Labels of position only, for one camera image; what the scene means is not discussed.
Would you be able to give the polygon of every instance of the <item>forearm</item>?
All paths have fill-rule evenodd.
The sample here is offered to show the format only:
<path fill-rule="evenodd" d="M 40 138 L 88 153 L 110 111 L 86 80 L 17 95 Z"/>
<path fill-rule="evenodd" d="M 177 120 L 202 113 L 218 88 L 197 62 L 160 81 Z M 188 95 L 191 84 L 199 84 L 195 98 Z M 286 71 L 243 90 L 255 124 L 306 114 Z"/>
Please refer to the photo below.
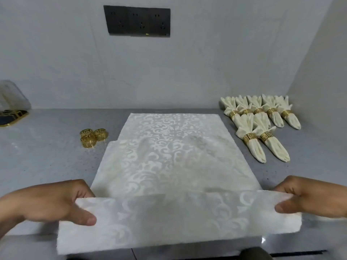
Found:
<path fill-rule="evenodd" d="M 22 219 L 17 214 L 17 202 L 11 199 L 8 195 L 0 198 L 0 239 Z"/>

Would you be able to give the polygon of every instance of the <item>electrical outlet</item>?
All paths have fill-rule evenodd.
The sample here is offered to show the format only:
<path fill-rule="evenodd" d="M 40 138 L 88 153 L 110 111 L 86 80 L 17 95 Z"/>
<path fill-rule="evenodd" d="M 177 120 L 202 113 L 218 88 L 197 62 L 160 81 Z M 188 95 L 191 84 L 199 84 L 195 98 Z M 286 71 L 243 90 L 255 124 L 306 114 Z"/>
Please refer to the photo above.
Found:
<path fill-rule="evenodd" d="M 104 5 L 110 34 L 170 36 L 171 10 Z"/>

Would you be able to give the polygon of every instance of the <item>person's left hand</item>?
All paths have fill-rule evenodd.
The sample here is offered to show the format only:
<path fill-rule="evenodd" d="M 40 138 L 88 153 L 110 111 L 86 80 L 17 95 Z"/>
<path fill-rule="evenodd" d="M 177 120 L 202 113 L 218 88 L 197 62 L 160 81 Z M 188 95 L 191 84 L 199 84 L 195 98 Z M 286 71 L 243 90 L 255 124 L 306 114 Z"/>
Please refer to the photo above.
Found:
<path fill-rule="evenodd" d="M 31 186 L 0 198 L 0 219 L 16 223 L 65 220 L 95 225 L 96 217 L 75 203 L 77 198 L 87 197 L 95 196 L 82 179 Z"/>

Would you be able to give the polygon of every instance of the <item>person's right hand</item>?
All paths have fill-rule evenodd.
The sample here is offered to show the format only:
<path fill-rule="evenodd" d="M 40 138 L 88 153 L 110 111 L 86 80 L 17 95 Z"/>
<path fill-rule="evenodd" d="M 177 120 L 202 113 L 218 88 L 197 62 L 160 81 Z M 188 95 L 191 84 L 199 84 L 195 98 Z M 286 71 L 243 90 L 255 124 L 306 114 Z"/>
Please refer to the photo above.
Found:
<path fill-rule="evenodd" d="M 274 191 L 294 194 L 291 199 L 275 206 L 278 213 L 302 212 L 330 218 L 347 217 L 346 186 L 288 176 Z"/>

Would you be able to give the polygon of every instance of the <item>gray countertop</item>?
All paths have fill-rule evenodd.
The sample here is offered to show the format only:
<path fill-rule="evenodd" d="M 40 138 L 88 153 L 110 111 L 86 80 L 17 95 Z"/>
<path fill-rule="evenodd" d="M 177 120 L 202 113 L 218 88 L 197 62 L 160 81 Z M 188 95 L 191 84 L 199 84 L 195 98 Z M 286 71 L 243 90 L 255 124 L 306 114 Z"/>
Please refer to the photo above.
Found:
<path fill-rule="evenodd" d="M 91 185 L 107 143 L 117 140 L 130 113 L 219 114 L 263 189 L 274 187 L 288 175 L 347 185 L 345 151 L 336 148 L 324 133 L 303 121 L 300 131 L 287 123 L 275 131 L 290 155 L 290 162 L 278 160 L 263 145 L 267 162 L 262 164 L 236 137 L 234 124 L 220 109 L 42 109 L 31 110 L 28 117 L 17 124 L 0 128 L 0 196 L 31 185 L 68 179 L 82 178 Z M 85 149 L 80 144 L 79 132 L 86 128 L 105 128 L 109 137 L 94 148 Z M 55 225 L 24 222 L 10 234 L 47 234 L 55 228 Z M 305 228 L 304 224 L 301 231 L 304 244 L 300 244 L 300 238 L 295 238 L 298 240 L 295 244 L 303 250 L 322 249 L 321 245 L 312 245 L 313 249 L 307 245 L 310 232 L 305 233 Z M 308 224 L 308 230 L 317 235 L 317 228 L 312 224 Z M 268 241 L 285 236 L 271 236 Z M 290 247 L 271 244 L 269 250 L 282 251 L 284 246 Z"/>

